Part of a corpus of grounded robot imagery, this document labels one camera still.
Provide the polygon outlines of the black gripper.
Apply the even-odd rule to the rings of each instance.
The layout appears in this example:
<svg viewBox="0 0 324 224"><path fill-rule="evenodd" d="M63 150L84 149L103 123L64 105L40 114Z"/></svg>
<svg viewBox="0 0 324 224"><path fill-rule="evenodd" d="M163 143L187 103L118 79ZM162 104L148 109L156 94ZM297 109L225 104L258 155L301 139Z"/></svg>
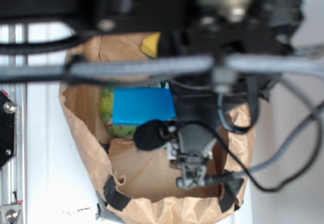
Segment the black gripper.
<svg viewBox="0 0 324 224"><path fill-rule="evenodd" d="M184 0L186 12L177 29L163 31L158 56L178 59L210 56L212 66L202 72L177 73L168 80L175 119L210 127L233 128L228 113L248 106L249 127L259 117L259 99L272 79L225 67L231 55L290 56L291 37L303 20L302 0Z"/></svg>

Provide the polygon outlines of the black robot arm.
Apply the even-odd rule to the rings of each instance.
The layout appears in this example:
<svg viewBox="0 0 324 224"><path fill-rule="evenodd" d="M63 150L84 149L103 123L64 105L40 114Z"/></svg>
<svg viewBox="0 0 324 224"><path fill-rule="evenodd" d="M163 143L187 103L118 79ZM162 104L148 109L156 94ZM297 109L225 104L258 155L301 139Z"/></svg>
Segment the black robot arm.
<svg viewBox="0 0 324 224"><path fill-rule="evenodd" d="M50 53L99 35L161 33L158 55L179 67L207 55L290 55L302 0L1 0L1 23L62 22L75 34L51 42L3 43L4 55Z"/></svg>

